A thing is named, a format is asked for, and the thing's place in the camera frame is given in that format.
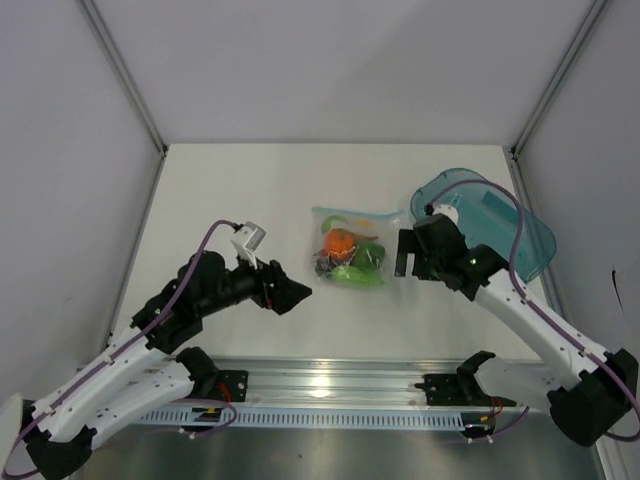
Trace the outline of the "clear zip bag teal zipper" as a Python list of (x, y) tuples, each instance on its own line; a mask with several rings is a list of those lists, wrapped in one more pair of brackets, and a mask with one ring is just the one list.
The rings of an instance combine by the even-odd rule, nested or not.
[(319, 281), (363, 290), (388, 284), (403, 210), (376, 214), (315, 206), (311, 214), (309, 265)]

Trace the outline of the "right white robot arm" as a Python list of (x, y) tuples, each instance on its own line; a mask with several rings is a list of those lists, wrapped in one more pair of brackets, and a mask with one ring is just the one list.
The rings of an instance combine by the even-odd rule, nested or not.
[(460, 374), (458, 395), (479, 403), (489, 395), (547, 410), (574, 443), (590, 447), (628, 412), (637, 412), (639, 363), (627, 350), (611, 352), (569, 325), (536, 297), (494, 249), (470, 248), (456, 224), (435, 214), (398, 234), (395, 274), (439, 281), (492, 313), (544, 362), (552, 380), (511, 367), (493, 354)]

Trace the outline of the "light green toy pepper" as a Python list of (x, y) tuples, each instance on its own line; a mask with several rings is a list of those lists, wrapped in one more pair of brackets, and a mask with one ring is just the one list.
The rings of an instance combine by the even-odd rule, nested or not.
[(351, 265), (335, 267), (329, 279), (336, 284), (358, 288), (374, 288), (384, 284), (384, 279), (376, 270), (365, 270)]

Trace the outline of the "purple toy eggplant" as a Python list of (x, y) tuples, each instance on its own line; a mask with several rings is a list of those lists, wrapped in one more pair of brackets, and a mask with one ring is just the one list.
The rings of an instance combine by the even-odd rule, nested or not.
[(324, 255), (316, 255), (314, 261), (314, 272), (320, 278), (330, 278), (336, 268), (344, 265), (342, 261)]

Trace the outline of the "dark green toy bell pepper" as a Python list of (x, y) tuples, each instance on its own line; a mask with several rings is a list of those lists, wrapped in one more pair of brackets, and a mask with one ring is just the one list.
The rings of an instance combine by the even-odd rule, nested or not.
[(380, 269), (386, 257), (385, 248), (376, 243), (361, 243), (357, 246), (351, 265), (362, 270)]

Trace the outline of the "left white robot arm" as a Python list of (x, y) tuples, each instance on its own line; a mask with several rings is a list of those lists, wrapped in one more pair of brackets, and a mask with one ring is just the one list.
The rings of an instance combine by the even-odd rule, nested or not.
[(23, 408), (19, 438), (37, 473), (64, 479), (106, 440), (166, 403), (226, 403), (224, 374), (188, 340), (206, 317), (250, 300), (284, 315), (311, 296), (271, 260), (239, 260), (228, 269), (212, 251), (194, 254), (130, 325), (66, 385)]

